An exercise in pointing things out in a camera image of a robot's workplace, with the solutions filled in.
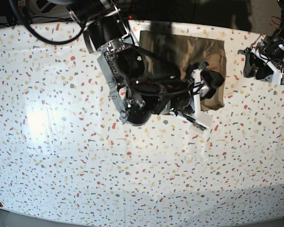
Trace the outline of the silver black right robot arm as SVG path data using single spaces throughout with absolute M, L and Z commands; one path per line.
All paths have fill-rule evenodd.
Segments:
M 110 97 L 121 121 L 144 125 L 152 115 L 170 114 L 204 131 L 212 117 L 201 109 L 201 101 L 210 98 L 223 84 L 218 72 L 208 63 L 195 63 L 184 79 L 179 68 L 134 43 L 119 10 L 111 0 L 59 0 L 71 18 L 83 25 L 89 52 L 98 51 L 99 66 L 110 90 Z

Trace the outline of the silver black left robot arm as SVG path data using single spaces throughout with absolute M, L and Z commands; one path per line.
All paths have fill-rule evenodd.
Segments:
M 284 0 L 279 0 L 280 23 L 271 36 L 267 35 L 238 54 L 245 55 L 243 76 L 263 82 L 284 84 Z

